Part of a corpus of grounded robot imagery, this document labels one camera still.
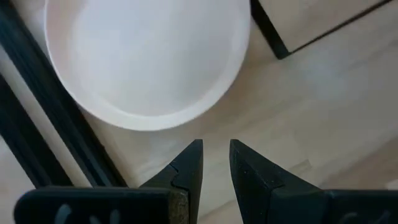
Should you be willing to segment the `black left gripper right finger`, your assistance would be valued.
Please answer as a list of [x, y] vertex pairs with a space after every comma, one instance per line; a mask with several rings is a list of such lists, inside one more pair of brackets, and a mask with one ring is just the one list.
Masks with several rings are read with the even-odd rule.
[[229, 163], [244, 224], [398, 224], [398, 190], [323, 190], [237, 139]]

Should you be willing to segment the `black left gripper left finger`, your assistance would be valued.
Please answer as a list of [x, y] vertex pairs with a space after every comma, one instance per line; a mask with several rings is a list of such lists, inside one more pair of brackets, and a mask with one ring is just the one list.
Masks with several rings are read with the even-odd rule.
[[46, 187], [24, 194], [15, 224], [196, 224], [203, 141], [196, 139], [138, 188]]

